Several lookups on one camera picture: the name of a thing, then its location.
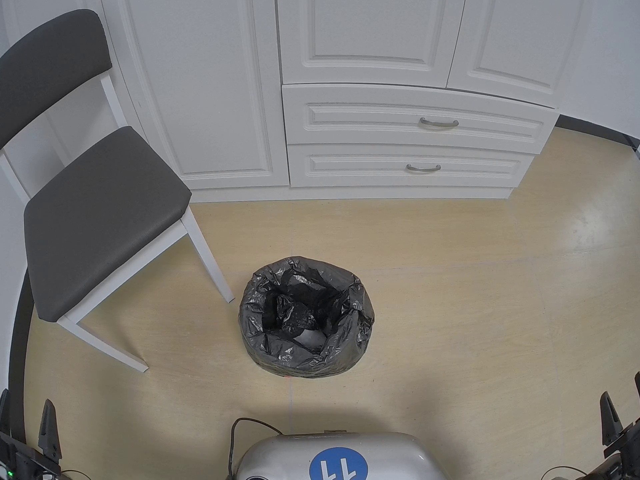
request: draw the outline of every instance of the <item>black trash bag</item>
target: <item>black trash bag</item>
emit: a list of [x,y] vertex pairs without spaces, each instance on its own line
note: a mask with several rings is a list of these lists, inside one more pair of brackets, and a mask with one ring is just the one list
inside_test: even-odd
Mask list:
[[247,284],[238,322],[249,356],[282,376],[320,378],[356,364],[374,314],[354,274],[294,256],[262,267]]

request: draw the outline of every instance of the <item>white chair leg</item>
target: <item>white chair leg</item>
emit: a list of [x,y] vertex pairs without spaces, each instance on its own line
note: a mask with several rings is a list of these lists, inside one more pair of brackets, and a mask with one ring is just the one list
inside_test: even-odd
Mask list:
[[89,345],[96,347],[101,352],[104,352],[105,354],[110,355],[111,357],[117,359],[118,361],[121,361],[124,364],[131,366],[132,368],[135,368],[140,372],[145,372],[148,370],[149,366],[147,366],[147,363],[142,361],[142,359],[139,359],[133,356],[129,352],[125,352],[124,350],[120,350],[117,347],[114,347],[112,345],[109,345],[108,343],[105,343],[100,338],[95,336],[92,332],[90,332],[88,329],[86,329],[82,324],[80,323],[74,324],[66,316],[60,317],[60,319],[58,320],[58,323],[62,325],[62,327],[64,327],[66,330],[71,332],[71,334],[75,334],[81,340],[86,341],[87,343],[89,343]]
[[187,233],[189,234],[189,238],[191,239],[193,246],[196,247],[196,251],[198,251],[200,259],[204,263],[204,267],[207,269],[207,272],[209,272],[209,275],[218,287],[222,297],[224,297],[227,302],[231,302],[234,299],[234,294],[231,292],[231,288],[229,288],[227,280],[222,275],[222,270],[220,270],[218,263],[216,263],[216,259],[213,258],[209,245],[207,245],[207,241],[204,240],[202,231],[200,231],[200,227],[191,212],[191,208],[187,207],[187,211],[184,213],[181,220],[182,224],[184,224],[184,227],[187,229]]

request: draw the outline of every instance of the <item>chair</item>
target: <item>chair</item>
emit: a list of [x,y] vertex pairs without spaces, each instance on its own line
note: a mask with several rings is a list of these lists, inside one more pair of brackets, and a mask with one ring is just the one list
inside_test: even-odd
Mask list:
[[[26,202],[24,239],[38,317],[144,372],[142,359],[81,323],[110,293],[188,234],[222,297],[234,296],[191,213],[190,190],[127,126],[109,69],[102,24],[89,9],[48,21],[14,44],[0,58],[0,168]],[[118,129],[28,200],[2,148],[95,76]]]

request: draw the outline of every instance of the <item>metal handle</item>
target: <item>metal handle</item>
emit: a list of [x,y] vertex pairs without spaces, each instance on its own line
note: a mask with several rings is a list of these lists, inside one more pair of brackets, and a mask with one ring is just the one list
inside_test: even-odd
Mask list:
[[426,124],[427,126],[439,126],[441,128],[455,128],[460,123],[456,119],[453,123],[438,123],[437,121],[428,121],[424,117],[420,118],[420,124]]
[[436,172],[442,169],[440,164],[437,164],[436,167],[432,167],[431,169],[423,169],[422,167],[413,167],[411,164],[406,165],[407,171],[416,171],[416,172]]

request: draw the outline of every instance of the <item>blue circle logo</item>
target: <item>blue circle logo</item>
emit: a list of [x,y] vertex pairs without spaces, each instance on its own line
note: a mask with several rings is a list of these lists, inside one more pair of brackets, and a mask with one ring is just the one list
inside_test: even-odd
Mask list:
[[365,480],[369,466],[364,457],[351,448],[322,450],[311,461],[311,480]]

